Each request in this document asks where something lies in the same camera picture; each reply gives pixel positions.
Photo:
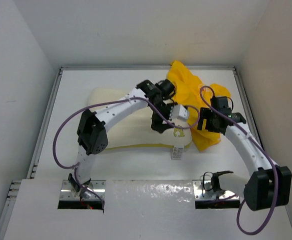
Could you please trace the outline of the cream quilted pillow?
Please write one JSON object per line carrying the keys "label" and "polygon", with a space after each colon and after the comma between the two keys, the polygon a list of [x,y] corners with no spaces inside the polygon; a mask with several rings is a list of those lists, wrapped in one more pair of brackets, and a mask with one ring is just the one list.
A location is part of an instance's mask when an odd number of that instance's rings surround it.
{"label": "cream quilted pillow", "polygon": [[[95,88],[91,91],[88,105],[119,100],[124,92],[113,88]],[[141,147],[189,147],[192,142],[190,129],[170,128],[164,133],[151,129],[153,111],[147,107],[129,115],[107,133],[106,150]]]}

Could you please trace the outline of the yellow pillowcase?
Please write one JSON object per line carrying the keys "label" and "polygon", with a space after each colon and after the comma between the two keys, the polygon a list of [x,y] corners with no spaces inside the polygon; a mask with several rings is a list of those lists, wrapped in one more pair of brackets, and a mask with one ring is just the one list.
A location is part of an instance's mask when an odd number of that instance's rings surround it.
{"label": "yellow pillowcase", "polygon": [[[200,88],[204,86],[205,83],[198,76],[193,75],[183,63],[177,60],[172,61],[166,78],[175,86],[176,94],[172,98],[175,102],[182,105],[194,106],[198,110],[207,107],[199,93]],[[213,90],[205,88],[202,91],[202,95],[208,103],[213,94],[221,97],[231,97],[229,90],[224,86],[216,83],[210,84],[209,86]],[[197,127],[191,129],[191,136],[195,146],[200,152],[221,141],[221,134],[208,132],[206,130],[198,130]]]}

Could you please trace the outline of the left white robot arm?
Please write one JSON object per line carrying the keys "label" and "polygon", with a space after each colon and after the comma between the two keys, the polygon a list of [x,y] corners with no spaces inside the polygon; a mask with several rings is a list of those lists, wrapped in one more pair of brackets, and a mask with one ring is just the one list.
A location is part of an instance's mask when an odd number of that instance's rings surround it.
{"label": "left white robot arm", "polygon": [[167,103],[175,93],[175,86],[167,79],[158,83],[144,80],[119,100],[100,103],[94,111],[89,108],[83,111],[77,129],[77,161],[72,167],[73,173],[68,177],[79,196],[88,199],[94,194],[89,185],[95,156],[106,149],[107,133],[120,121],[136,111],[150,107],[153,110],[151,129],[161,134],[175,126],[173,119],[188,119],[187,108],[177,103]]}

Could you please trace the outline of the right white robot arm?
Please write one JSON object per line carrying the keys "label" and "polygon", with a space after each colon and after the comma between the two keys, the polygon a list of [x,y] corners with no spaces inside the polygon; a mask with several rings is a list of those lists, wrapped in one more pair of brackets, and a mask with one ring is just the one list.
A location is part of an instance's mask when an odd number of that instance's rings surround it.
{"label": "right white robot arm", "polygon": [[242,114],[233,113],[228,106],[227,97],[213,96],[210,102],[211,108],[201,108],[197,128],[223,134],[241,156],[250,178],[241,179],[231,170],[214,172],[209,190],[232,191],[244,198],[252,211],[270,208],[273,200],[276,206],[287,205],[292,178],[290,169],[267,159]]}

